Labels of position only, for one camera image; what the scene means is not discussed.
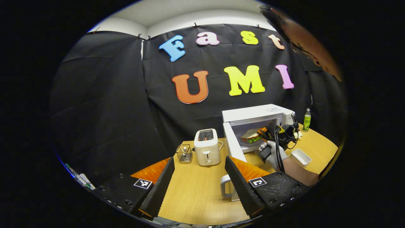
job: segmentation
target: person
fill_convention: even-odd
[[[324,71],[335,76],[338,81],[343,81],[342,71],[336,61],[328,50],[308,30],[293,21],[291,17],[280,9],[265,4],[259,5],[259,8],[269,24],[277,30],[280,36],[287,42],[290,42],[294,52],[307,56],[315,65],[321,66]],[[260,146],[259,150],[263,150],[266,145],[271,147],[271,155],[266,161],[269,162],[276,171],[279,171],[275,155],[276,143],[267,141]],[[319,180],[318,174],[310,172],[296,164],[286,155],[284,149],[280,146],[279,151],[287,175],[307,186],[317,183]]]

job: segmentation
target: hair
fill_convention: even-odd
[[[274,8],[278,11],[281,11],[275,7],[261,4],[259,5],[260,12],[263,14],[263,16],[267,19],[267,22],[273,26],[276,31],[280,34],[280,36],[285,39],[286,41],[290,41],[290,39],[287,37],[287,35],[284,32],[283,25],[280,23],[279,19],[277,18],[277,14],[275,14],[273,11],[271,11],[271,8]]]

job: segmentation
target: wooden table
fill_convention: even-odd
[[[193,141],[184,141],[183,144],[190,144],[194,148]],[[337,146],[318,132],[309,129],[308,132],[303,132],[302,138],[292,150],[295,149],[301,149],[312,158],[306,169],[319,174],[335,155]],[[286,154],[290,156],[292,150],[287,149]],[[206,225],[249,219],[240,200],[231,201],[221,196],[220,179],[227,174],[225,158],[228,150],[225,145],[220,154],[221,162],[215,166],[200,166],[195,152],[191,163],[180,163],[177,155],[174,155],[175,171],[159,211],[160,217],[182,223]],[[255,152],[244,155],[248,163],[270,173],[274,172],[271,164],[264,164]]]

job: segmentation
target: metal wire cup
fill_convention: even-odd
[[[181,144],[176,149],[177,157],[180,163],[190,163],[193,159],[193,152],[190,144]]]

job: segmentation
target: ceiling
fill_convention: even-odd
[[[260,14],[255,0],[143,0],[111,15],[146,28],[172,17],[203,10],[230,9]]]

